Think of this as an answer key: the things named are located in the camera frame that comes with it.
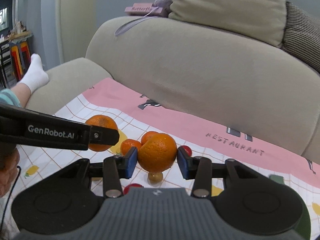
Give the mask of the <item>person left hand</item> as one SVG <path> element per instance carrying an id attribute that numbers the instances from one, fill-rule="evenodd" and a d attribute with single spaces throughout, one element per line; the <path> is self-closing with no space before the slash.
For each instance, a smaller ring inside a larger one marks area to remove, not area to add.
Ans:
<path id="1" fill-rule="evenodd" d="M 1 157 L 1 197 L 7 194 L 17 177 L 17 165 L 20 161 L 20 154 L 17 148 L 12 153 Z"/>

